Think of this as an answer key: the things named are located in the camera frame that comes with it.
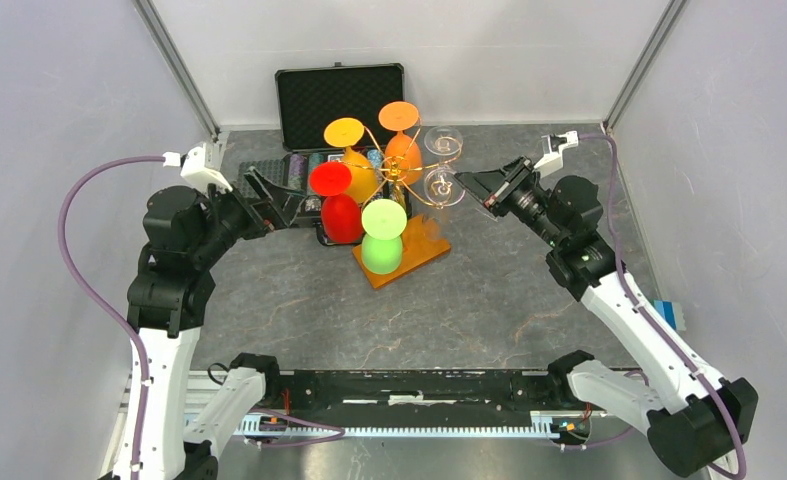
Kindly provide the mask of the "clear wine glass front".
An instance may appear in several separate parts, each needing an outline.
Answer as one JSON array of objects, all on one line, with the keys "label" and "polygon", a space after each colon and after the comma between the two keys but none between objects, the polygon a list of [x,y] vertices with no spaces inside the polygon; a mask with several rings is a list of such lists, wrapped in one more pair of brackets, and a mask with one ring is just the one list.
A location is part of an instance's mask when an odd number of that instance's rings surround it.
[{"label": "clear wine glass front", "polygon": [[450,209],[461,202],[466,194],[448,165],[432,169],[424,178],[424,197],[427,201],[423,227],[427,238],[438,241],[448,222]]}]

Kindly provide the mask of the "clear wine glass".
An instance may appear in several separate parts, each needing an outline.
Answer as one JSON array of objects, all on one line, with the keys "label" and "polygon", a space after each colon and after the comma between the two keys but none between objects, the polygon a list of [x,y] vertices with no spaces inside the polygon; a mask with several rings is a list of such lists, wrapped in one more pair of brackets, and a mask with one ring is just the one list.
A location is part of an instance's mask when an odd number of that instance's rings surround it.
[{"label": "clear wine glass", "polygon": [[463,135],[452,126],[434,126],[423,138],[425,149],[440,166],[450,166],[463,149]]},{"label": "clear wine glass", "polygon": [[450,209],[461,202],[466,194],[448,165],[432,169],[424,178],[424,197],[427,201],[423,227],[427,238],[438,241],[448,222]]}]

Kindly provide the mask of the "clear wine glass back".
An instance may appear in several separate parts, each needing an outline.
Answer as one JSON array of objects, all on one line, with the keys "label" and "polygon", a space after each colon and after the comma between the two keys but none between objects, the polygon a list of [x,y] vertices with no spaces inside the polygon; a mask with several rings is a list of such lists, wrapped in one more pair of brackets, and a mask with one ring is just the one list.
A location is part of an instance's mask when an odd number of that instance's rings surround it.
[{"label": "clear wine glass back", "polygon": [[423,138],[425,149],[440,166],[450,166],[463,149],[463,135],[452,126],[434,126]]}]

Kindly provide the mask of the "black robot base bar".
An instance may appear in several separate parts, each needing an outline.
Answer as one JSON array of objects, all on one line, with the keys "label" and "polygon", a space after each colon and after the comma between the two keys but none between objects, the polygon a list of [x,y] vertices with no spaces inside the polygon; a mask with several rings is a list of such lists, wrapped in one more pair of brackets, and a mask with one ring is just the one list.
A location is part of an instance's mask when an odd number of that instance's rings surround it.
[{"label": "black robot base bar", "polygon": [[294,370],[290,413],[339,427],[522,427],[562,410],[546,374],[525,370]]}]

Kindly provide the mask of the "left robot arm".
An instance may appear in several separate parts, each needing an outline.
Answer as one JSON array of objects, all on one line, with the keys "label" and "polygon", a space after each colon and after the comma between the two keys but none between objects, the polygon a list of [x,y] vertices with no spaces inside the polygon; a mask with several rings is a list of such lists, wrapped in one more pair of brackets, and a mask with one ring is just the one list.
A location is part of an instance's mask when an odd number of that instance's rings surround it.
[{"label": "left robot arm", "polygon": [[283,398],[276,358],[240,353],[217,393],[185,421],[191,360],[215,289],[211,269],[239,240],[291,227],[307,198],[254,168],[244,180],[255,196],[235,187],[171,186],[147,202],[148,241],[127,291],[127,323],[145,352],[133,355],[124,433],[108,479],[213,479],[243,417]]}]

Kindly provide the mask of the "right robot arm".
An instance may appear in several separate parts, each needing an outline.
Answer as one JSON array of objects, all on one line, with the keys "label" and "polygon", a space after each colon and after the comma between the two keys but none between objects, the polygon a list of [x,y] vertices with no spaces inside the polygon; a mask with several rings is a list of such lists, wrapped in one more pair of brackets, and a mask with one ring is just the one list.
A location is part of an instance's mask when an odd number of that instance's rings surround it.
[{"label": "right robot arm", "polygon": [[579,401],[603,408],[643,434],[675,475],[716,468],[731,454],[733,477],[744,478],[755,388],[744,378],[726,379],[648,301],[620,253],[599,234],[603,207],[594,183],[568,175],[546,189],[540,179],[525,157],[496,170],[456,174],[489,213],[516,217],[548,245],[556,283],[616,336],[643,373],[635,380],[576,351],[549,365],[549,400],[560,408]]}]

